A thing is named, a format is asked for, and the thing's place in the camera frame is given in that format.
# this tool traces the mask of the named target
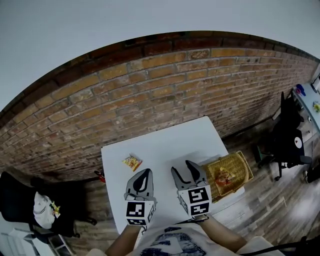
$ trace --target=snack bag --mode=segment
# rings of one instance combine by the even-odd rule
[[[135,171],[139,165],[141,165],[142,161],[134,157],[133,155],[129,155],[125,160],[122,161],[127,166],[129,166],[133,171]]]
[[[219,186],[224,186],[227,184],[232,183],[231,179],[234,178],[235,175],[229,171],[227,171],[225,168],[221,167],[219,170],[219,175],[217,179],[215,180],[215,183],[217,183]]]

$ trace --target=chair armrest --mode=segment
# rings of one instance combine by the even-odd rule
[[[39,231],[35,230],[34,226],[32,224],[30,224],[30,223],[28,223],[28,224],[29,224],[30,231],[33,232],[34,236],[36,238],[38,238],[41,242],[43,242],[43,243],[45,243],[47,245],[49,244],[48,238],[53,237],[53,236],[56,235],[55,233],[52,233],[52,232],[42,234]]]
[[[300,156],[300,162],[302,164],[311,164],[312,163],[312,158],[310,156],[301,155]]]

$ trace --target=floor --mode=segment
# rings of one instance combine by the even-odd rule
[[[305,155],[312,156],[314,163],[320,154],[320,140],[307,121],[301,123]],[[251,145],[266,135],[273,125],[271,119],[237,136],[223,140],[229,153],[241,150],[251,167],[254,179],[245,185],[245,193],[236,201],[215,210],[219,222],[246,239],[264,236],[272,244],[296,242],[302,236],[313,238],[320,234],[320,182],[306,184],[302,171],[306,165],[283,170],[278,176],[278,165],[272,163],[258,169]],[[98,223],[76,223],[81,238],[67,238],[67,243],[77,255],[85,255],[92,248],[106,250],[118,233],[108,201],[106,185],[100,181],[86,184],[87,207]]]

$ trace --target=desk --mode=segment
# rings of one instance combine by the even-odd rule
[[[175,167],[184,180],[191,180],[185,160],[205,164],[213,157],[227,155],[228,151],[210,119],[205,116],[104,146],[101,154],[111,210],[117,231],[121,233],[127,225],[124,193],[128,180],[134,174],[146,168],[152,170],[153,196],[157,199],[157,205],[149,228],[169,226],[189,219],[179,204],[171,167]],[[122,162],[129,154],[143,160],[135,172]],[[244,192],[242,187],[217,204],[223,204]]]
[[[320,113],[317,113],[314,110],[314,102],[317,101],[320,103],[320,94],[312,89],[310,83],[302,84],[302,86],[304,88],[305,96],[298,94],[296,92],[296,87],[293,88],[293,94],[306,109],[316,130],[320,133]]]

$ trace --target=black office chair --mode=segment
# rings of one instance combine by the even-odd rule
[[[297,165],[310,164],[312,158],[305,156],[302,133],[297,129],[304,119],[300,116],[294,95],[291,92],[289,98],[285,99],[284,93],[281,93],[281,113],[280,121],[274,126],[270,137],[268,138],[267,148],[270,153],[262,153],[258,145],[253,147],[255,161],[258,168],[270,162],[277,162],[279,167],[279,176],[275,178],[278,181],[282,177],[283,168],[291,168]]]
[[[3,172],[0,176],[0,212],[8,222],[21,222],[29,224],[31,231],[44,243],[48,237],[62,235],[65,237],[80,237],[74,232],[74,221],[84,221],[95,225],[97,221],[88,217],[85,205],[85,190],[79,181],[59,183],[46,183],[40,178],[31,180],[29,187],[9,173]],[[60,216],[56,218],[49,229],[52,233],[41,234],[33,226],[41,226],[34,217],[35,194],[39,192],[48,196],[57,206],[60,206]]]

